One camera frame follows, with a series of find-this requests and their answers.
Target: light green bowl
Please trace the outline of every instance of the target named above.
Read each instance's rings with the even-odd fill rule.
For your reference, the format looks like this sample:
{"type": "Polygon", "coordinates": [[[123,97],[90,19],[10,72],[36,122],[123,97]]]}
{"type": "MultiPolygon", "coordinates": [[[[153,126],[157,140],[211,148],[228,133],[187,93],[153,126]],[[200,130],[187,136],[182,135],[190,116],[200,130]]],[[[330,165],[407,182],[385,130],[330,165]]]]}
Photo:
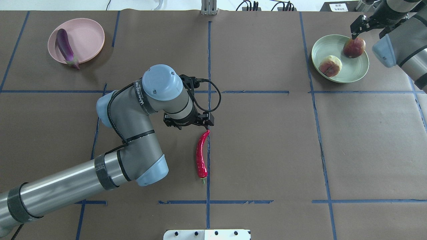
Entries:
{"type": "Polygon", "coordinates": [[[342,49],[349,38],[342,35],[327,35],[320,38],[311,50],[311,59],[316,70],[325,78],[339,83],[355,82],[363,78],[368,72],[369,59],[366,51],[355,59],[344,55],[342,49]],[[342,62],[341,71],[333,77],[327,77],[319,71],[319,65],[324,58],[334,55],[342,62]]]}

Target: light blue cap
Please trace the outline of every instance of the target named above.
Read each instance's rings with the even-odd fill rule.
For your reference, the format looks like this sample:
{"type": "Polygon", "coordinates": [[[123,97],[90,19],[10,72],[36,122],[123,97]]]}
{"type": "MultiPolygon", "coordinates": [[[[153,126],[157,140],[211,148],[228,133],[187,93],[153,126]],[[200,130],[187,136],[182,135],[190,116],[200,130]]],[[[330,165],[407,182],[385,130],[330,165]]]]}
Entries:
{"type": "Polygon", "coordinates": [[[396,65],[395,52],[388,34],[372,46],[372,51],[384,66],[393,67],[396,65]]]}
{"type": "Polygon", "coordinates": [[[178,97],[183,88],[182,80],[169,66],[158,64],[152,66],[142,77],[142,86],[148,96],[169,101],[178,97]]]}
{"type": "Polygon", "coordinates": [[[168,172],[169,168],[163,154],[144,174],[136,179],[136,182],[141,187],[147,186],[166,177],[168,172]]]}
{"type": "Polygon", "coordinates": [[[109,128],[112,128],[113,126],[111,126],[110,121],[108,120],[108,115],[107,115],[107,105],[108,102],[111,100],[111,97],[113,96],[113,94],[116,91],[112,91],[107,95],[104,95],[102,97],[100,97],[97,101],[97,114],[98,117],[101,119],[102,123],[109,128]]]}

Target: white metal plate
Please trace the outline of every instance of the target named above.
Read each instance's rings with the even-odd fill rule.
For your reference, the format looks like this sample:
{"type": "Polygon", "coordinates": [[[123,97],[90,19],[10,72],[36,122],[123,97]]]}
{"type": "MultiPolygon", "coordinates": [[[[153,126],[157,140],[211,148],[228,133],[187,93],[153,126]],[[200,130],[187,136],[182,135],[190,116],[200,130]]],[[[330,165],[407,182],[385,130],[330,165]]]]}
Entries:
{"type": "Polygon", "coordinates": [[[246,229],[206,229],[168,230],[163,240],[250,240],[251,230],[246,229]]]}

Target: red chili pepper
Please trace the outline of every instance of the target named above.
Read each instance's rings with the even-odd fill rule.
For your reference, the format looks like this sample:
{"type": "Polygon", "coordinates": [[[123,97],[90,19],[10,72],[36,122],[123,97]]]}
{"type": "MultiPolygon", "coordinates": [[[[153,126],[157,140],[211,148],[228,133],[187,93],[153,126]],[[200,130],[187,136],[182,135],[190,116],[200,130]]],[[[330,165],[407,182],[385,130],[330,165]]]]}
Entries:
{"type": "Polygon", "coordinates": [[[205,162],[203,161],[203,144],[205,143],[209,133],[210,131],[208,129],[202,136],[200,136],[196,149],[197,174],[203,180],[203,184],[205,183],[205,179],[208,176],[208,170],[206,169],[205,162]]]}

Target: purple eggplant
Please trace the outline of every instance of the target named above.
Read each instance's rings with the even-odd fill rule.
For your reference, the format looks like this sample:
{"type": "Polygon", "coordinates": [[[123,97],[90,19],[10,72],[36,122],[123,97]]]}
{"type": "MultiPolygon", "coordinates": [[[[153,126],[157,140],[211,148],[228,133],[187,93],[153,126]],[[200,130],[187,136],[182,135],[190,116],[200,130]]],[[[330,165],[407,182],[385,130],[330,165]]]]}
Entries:
{"type": "Polygon", "coordinates": [[[56,34],[56,44],[58,45],[59,51],[61,51],[64,56],[67,65],[80,69],[79,61],[71,49],[70,43],[68,42],[68,34],[65,29],[61,28],[58,30],[58,33],[56,34]]]}

